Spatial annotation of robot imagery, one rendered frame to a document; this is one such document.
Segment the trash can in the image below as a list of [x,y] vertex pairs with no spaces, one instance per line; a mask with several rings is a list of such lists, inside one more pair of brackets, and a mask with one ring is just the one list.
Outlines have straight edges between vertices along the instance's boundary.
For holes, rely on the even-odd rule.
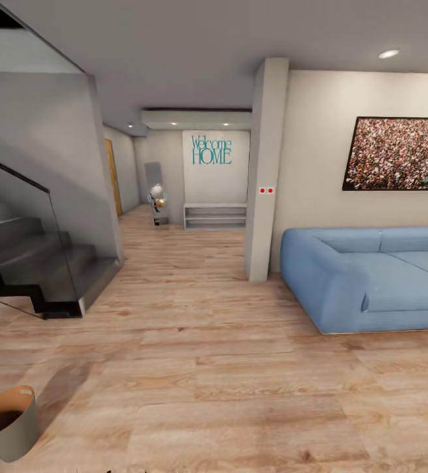
[[[21,390],[31,390],[23,394]],[[0,393],[0,459],[14,462],[26,455],[39,437],[34,389],[15,386]]]

